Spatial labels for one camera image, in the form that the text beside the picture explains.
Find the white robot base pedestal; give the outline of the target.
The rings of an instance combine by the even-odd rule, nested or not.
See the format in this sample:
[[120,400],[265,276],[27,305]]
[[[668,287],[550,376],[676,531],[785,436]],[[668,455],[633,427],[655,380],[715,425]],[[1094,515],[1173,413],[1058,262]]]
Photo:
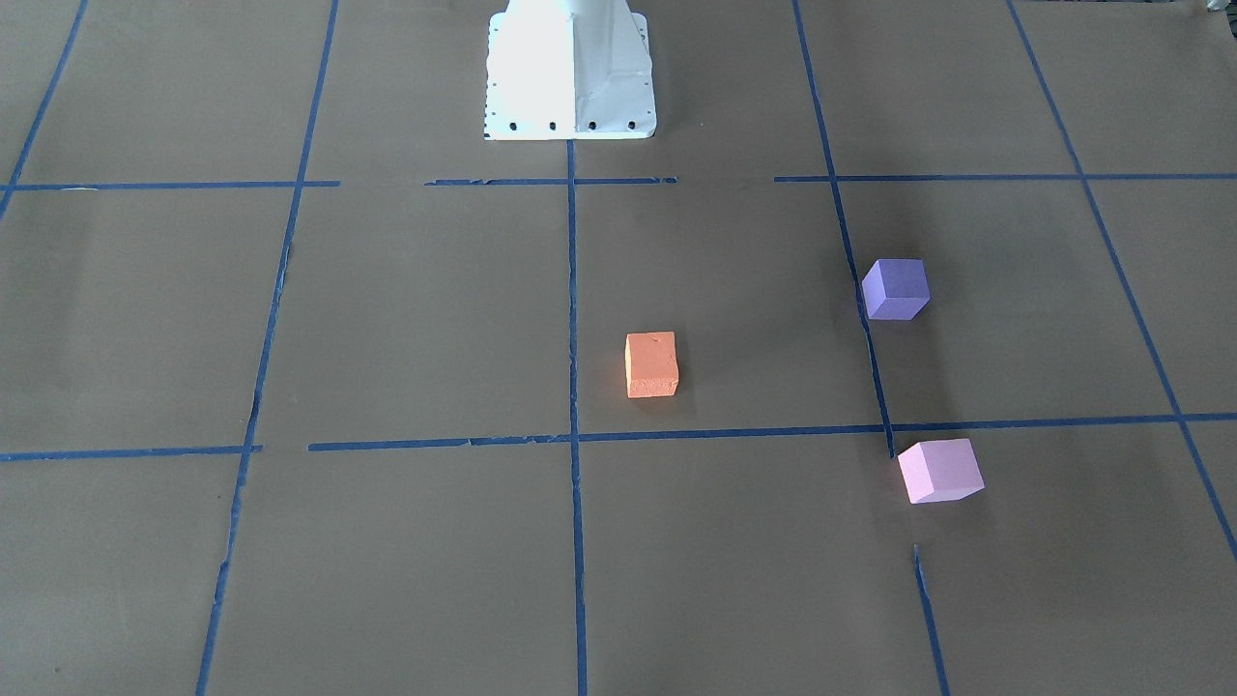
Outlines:
[[508,1],[487,40],[482,138],[654,136],[648,22],[628,2]]

